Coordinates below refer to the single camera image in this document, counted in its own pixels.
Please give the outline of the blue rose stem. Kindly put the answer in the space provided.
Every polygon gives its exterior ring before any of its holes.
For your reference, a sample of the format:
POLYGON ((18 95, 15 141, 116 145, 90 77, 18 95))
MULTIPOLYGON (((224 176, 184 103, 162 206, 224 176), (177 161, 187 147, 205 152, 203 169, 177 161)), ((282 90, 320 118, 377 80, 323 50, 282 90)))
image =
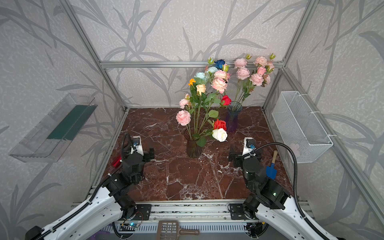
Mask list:
POLYGON ((226 64, 225 60, 217 60, 217 61, 214 61, 214 63, 215 63, 215 67, 219 70, 222 70, 223 66, 226 64))

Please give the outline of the dark red glass vase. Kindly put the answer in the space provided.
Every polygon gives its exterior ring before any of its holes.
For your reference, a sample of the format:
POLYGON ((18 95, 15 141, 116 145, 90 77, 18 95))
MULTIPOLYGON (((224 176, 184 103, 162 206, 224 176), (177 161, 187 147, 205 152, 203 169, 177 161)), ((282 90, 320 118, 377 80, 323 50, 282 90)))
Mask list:
POLYGON ((187 146, 186 146, 187 156, 189 156, 190 158, 200 157, 203 152, 203 148, 197 144, 199 139, 197 139, 196 137, 193 137, 192 134, 190 135, 188 129, 184 131, 184 137, 187 141, 187 146))

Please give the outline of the orange rose stem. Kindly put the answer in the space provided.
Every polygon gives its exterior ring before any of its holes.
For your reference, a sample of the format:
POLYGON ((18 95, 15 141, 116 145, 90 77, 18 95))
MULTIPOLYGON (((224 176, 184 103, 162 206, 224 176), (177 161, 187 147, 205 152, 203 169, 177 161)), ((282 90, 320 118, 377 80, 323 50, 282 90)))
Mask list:
POLYGON ((189 86, 191 87, 191 86, 193 86, 194 85, 194 83, 196 83, 196 81, 195 81, 195 79, 190 79, 190 81, 189 81, 189 86))

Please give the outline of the white pink-edged rose stem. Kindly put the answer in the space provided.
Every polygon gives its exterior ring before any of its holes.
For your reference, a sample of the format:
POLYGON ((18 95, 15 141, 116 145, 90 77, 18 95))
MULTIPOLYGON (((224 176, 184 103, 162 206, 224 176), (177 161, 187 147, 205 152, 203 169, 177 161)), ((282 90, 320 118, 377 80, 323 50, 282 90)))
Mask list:
POLYGON ((266 57, 257 57, 254 61, 254 65, 257 67, 264 67, 268 71, 273 71, 275 69, 275 66, 273 64, 273 60, 275 59, 276 55, 272 53, 268 58, 266 57))

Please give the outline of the pink rose bud stem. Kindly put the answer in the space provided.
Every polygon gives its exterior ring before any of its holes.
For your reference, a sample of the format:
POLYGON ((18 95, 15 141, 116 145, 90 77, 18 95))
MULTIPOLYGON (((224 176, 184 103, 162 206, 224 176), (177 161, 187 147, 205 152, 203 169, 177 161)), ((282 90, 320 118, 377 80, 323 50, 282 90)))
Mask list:
POLYGON ((263 76, 266 73, 266 68, 265 67, 259 67, 257 70, 257 74, 263 76))

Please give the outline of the light pink rose stem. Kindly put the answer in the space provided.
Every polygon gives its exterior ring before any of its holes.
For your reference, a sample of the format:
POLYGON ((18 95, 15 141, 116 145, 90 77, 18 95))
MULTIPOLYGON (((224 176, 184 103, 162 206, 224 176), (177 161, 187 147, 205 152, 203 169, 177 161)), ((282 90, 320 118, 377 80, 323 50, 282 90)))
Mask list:
POLYGON ((176 120, 181 126, 186 126, 190 140, 192 139, 192 132, 190 127, 191 122, 191 112, 193 110, 192 102, 191 102, 191 96, 189 94, 186 94, 183 99, 179 101, 180 108, 182 109, 177 113, 176 120))

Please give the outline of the large white rose stem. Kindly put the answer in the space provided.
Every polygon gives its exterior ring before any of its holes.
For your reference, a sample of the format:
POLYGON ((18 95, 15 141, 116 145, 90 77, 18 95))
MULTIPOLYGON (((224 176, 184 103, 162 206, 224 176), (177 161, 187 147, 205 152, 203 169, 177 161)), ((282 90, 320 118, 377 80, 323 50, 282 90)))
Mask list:
POLYGON ((227 140, 227 137, 228 137, 227 131, 224 131, 223 129, 214 130, 212 125, 210 125, 209 129, 202 130, 198 134, 197 139, 199 139, 199 140, 198 140, 197 144, 200 147, 204 147, 208 138, 212 138, 212 139, 222 143, 222 142, 225 142, 227 140))

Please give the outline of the pink-edged rose spray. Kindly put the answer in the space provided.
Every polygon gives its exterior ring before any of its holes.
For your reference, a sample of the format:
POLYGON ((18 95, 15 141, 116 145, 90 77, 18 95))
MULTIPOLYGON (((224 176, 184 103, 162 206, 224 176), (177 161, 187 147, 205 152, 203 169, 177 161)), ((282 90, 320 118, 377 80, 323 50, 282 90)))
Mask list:
POLYGON ((219 114, 209 114, 209 112, 212 111, 212 106, 217 105, 219 108, 220 106, 218 104, 214 103, 214 100, 216 98, 219 98, 220 96, 225 96, 226 95, 226 90, 228 87, 228 82, 230 79, 231 75, 229 73, 229 65, 225 64, 223 66, 222 70, 217 70, 212 78, 210 79, 209 82, 197 82, 198 85, 206 85, 206 92, 205 94, 207 95, 207 99, 205 102, 207 103, 207 115, 206 115, 206 120, 209 118, 217 118, 219 114))

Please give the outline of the small red rose spray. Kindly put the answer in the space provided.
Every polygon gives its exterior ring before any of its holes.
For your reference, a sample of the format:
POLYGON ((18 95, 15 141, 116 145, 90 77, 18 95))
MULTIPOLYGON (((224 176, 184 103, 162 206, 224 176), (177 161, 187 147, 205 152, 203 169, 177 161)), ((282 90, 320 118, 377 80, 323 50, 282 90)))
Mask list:
POLYGON ((213 122, 211 120, 208 120, 208 123, 212 125, 214 130, 219 130, 219 129, 223 129, 224 131, 227 130, 227 123, 225 121, 221 121, 217 119, 216 121, 213 122))

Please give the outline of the purple glass vase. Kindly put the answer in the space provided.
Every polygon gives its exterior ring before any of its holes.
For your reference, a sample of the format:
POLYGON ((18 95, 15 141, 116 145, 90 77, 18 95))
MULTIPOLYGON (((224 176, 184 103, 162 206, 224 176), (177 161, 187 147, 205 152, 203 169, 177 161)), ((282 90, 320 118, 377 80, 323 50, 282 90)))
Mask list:
POLYGON ((227 107, 226 126, 227 132, 233 133, 238 127, 238 117, 243 110, 240 102, 231 102, 227 107))

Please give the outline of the pale pink peony stem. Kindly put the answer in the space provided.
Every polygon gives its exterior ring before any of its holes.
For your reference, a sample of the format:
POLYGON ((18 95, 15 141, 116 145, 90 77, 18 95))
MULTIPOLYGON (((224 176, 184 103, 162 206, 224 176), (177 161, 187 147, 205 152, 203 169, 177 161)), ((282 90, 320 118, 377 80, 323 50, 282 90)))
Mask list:
POLYGON ((241 85, 242 95, 240 97, 241 103, 251 95, 256 87, 265 87, 271 82, 270 75, 252 74, 248 79, 244 80, 241 85))
POLYGON ((236 91, 236 102, 243 103, 243 81, 251 76, 249 69, 247 68, 249 60, 252 58, 250 54, 247 54, 244 58, 238 58, 234 61, 236 71, 236 77, 238 79, 237 91, 236 91))

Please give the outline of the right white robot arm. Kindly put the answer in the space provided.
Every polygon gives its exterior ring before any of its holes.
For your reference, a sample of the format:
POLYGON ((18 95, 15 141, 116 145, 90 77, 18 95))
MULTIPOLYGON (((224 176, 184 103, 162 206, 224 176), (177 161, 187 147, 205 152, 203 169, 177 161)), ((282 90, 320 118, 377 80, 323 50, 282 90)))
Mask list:
POLYGON ((269 143, 257 147, 253 138, 244 139, 242 153, 231 151, 229 161, 240 167, 250 195, 243 202, 243 215, 273 227, 289 240, 334 240, 312 217, 303 211, 297 194, 298 164, 292 149, 283 143, 269 143), (293 193, 269 177, 276 173, 274 165, 262 164, 262 150, 269 146, 285 148, 294 160, 293 193))

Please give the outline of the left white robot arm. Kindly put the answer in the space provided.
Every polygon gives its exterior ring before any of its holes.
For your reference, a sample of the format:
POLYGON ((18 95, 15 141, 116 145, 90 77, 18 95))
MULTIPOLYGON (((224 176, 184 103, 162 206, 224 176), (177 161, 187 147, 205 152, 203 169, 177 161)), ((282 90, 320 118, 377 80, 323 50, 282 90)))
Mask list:
POLYGON ((128 195, 144 177, 144 166, 155 158, 154 149, 143 150, 142 139, 125 134, 121 146, 121 165, 95 188, 92 195, 63 217, 43 228, 27 231, 27 240, 85 240, 122 216, 137 212, 128 195))

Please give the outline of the pale blue flower stem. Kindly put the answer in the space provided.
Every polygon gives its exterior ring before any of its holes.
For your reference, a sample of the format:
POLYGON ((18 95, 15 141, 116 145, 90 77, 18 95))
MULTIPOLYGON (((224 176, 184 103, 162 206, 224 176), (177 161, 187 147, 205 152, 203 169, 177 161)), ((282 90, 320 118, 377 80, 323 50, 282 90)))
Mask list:
POLYGON ((195 74, 194 76, 194 79, 197 81, 197 82, 209 82, 210 79, 212 78, 212 76, 214 75, 214 73, 217 71, 218 69, 216 68, 216 62, 215 60, 210 57, 208 59, 208 65, 206 66, 206 68, 202 71, 202 72, 198 72, 195 74))

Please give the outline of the single red rose stem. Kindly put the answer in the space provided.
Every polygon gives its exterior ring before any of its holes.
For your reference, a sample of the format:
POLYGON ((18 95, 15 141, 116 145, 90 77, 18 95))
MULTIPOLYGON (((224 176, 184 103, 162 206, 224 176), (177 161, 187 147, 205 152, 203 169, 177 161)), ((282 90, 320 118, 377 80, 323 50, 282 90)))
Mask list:
POLYGON ((220 107, 229 106, 231 104, 232 100, 229 98, 229 96, 220 96, 219 98, 216 98, 214 100, 215 104, 218 104, 220 107))

